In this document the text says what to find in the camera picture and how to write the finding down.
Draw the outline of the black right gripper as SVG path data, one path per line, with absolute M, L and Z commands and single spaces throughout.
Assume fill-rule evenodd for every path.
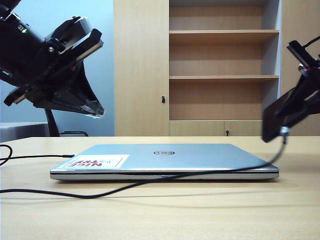
M 300 62 L 300 71 L 305 75 L 279 99 L 282 102 L 275 112 L 276 116 L 284 116 L 283 127 L 292 128 L 309 115 L 320 113 L 320 62 L 297 40 L 290 41 L 286 48 Z

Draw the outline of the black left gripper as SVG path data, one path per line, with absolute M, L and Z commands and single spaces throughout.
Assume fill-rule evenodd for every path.
M 3 80 L 14 86 L 4 99 L 36 108 L 104 116 L 85 73 L 84 59 L 103 46 L 101 32 L 54 31 L 48 38 L 30 29 L 3 31 Z

